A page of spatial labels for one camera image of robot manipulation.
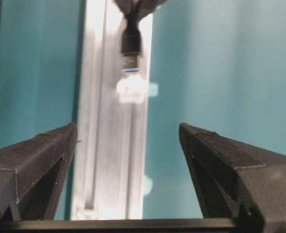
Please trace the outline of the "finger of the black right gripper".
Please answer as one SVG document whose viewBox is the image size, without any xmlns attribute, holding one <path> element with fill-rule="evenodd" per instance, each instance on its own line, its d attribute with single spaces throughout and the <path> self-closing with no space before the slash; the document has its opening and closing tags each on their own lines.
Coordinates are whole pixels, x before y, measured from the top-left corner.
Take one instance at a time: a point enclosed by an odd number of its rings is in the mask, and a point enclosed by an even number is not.
<svg viewBox="0 0 286 233">
<path fill-rule="evenodd" d="M 152 14 L 157 8 L 167 0 L 139 0 L 135 5 L 136 20 L 140 21 L 149 14 Z"/>
<path fill-rule="evenodd" d="M 132 0 L 114 0 L 114 2 L 125 16 L 131 13 L 133 9 Z"/>
</svg>

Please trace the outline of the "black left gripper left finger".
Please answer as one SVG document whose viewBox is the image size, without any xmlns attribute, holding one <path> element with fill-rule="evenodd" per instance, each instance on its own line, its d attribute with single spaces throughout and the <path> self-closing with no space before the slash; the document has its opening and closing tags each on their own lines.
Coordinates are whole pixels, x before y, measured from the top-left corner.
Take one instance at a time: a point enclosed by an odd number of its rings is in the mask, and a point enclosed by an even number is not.
<svg viewBox="0 0 286 233">
<path fill-rule="evenodd" d="M 0 219 L 53 220 L 76 143 L 70 123 L 0 148 Z"/>
</svg>

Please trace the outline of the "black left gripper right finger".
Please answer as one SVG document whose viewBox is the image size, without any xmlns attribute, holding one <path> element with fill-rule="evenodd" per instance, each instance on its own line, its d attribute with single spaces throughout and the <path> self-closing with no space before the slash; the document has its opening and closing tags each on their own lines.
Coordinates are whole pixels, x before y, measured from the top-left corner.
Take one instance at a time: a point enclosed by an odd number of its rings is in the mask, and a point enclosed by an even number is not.
<svg viewBox="0 0 286 233">
<path fill-rule="evenodd" d="M 286 233 L 286 156 L 182 123 L 179 140 L 204 218 Z"/>
</svg>

